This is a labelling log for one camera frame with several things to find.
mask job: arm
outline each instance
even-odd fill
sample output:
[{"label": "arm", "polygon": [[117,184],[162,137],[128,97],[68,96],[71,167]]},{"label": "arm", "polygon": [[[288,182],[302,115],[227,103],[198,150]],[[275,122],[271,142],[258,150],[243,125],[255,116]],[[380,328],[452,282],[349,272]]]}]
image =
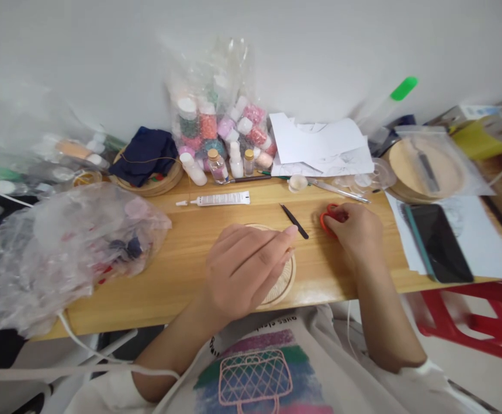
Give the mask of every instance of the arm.
[{"label": "arm", "polygon": [[410,322],[383,257],[383,225],[357,204],[341,204],[339,220],[325,218],[354,265],[364,337],[371,359],[386,371],[419,367],[427,356]]},{"label": "arm", "polygon": [[[275,285],[297,233],[261,231],[242,225],[226,228],[206,260],[206,284],[200,294],[149,344],[135,363],[182,375],[203,344],[228,323],[256,309]],[[174,385],[172,377],[132,374],[141,396],[160,401]]]}]

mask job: phone screen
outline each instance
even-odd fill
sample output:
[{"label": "phone screen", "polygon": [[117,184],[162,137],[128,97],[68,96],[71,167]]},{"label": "phone screen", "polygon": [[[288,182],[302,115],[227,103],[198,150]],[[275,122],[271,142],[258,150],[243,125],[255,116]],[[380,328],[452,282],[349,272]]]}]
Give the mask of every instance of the phone screen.
[{"label": "phone screen", "polygon": [[406,206],[405,211],[427,272],[441,283],[473,282],[471,270],[442,207],[413,204]]}]

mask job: red scissors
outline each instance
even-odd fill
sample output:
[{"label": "red scissors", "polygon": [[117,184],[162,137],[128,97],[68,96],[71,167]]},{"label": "red scissors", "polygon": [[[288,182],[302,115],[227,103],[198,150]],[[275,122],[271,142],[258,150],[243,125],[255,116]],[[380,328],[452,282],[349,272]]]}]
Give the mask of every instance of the red scissors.
[{"label": "red scissors", "polygon": [[347,220],[348,215],[345,212],[334,212],[334,209],[337,208],[338,206],[339,205],[337,205],[335,203],[328,204],[327,211],[320,214],[320,224],[321,224],[322,229],[325,230],[325,232],[328,235],[330,235],[331,237],[335,237],[335,238],[337,238],[335,233],[333,233],[330,230],[330,228],[327,227],[326,224],[324,223],[324,217],[330,216],[332,219],[340,221],[341,223],[344,223]]}]

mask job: blue cloth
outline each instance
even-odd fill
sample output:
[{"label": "blue cloth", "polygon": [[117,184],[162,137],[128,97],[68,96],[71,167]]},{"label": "blue cloth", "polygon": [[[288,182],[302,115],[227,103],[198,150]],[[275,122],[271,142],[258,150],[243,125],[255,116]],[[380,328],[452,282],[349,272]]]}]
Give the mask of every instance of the blue cloth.
[{"label": "blue cloth", "polygon": [[109,172],[136,187],[141,187],[151,174],[167,175],[174,165],[174,160],[157,160],[156,158],[159,157],[174,159],[178,157],[178,150],[172,139],[172,134],[161,129],[147,129],[141,126],[126,147],[124,157],[120,157],[109,168]]}]

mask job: pink basket graphic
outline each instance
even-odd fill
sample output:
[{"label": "pink basket graphic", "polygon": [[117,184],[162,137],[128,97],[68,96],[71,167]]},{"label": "pink basket graphic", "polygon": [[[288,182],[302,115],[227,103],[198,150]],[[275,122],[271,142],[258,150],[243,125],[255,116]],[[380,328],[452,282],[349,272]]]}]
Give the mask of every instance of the pink basket graphic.
[{"label": "pink basket graphic", "polygon": [[218,400],[221,405],[237,405],[274,400],[273,414],[279,412],[279,398],[293,391],[293,380],[280,350],[249,352],[231,356],[220,363]]}]

